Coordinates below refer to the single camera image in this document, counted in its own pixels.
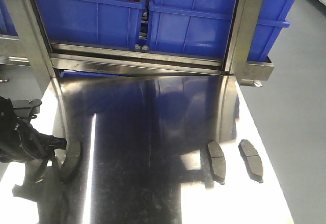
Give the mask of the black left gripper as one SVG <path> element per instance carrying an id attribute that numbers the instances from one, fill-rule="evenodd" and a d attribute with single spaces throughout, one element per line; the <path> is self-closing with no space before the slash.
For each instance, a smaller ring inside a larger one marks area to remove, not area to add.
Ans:
<path id="1" fill-rule="evenodd" d="M 65 150 L 67 140 L 39 133 L 30 123 L 34 108 L 19 116 L 9 98 L 1 97 L 1 162 L 46 160 L 56 149 Z"/>

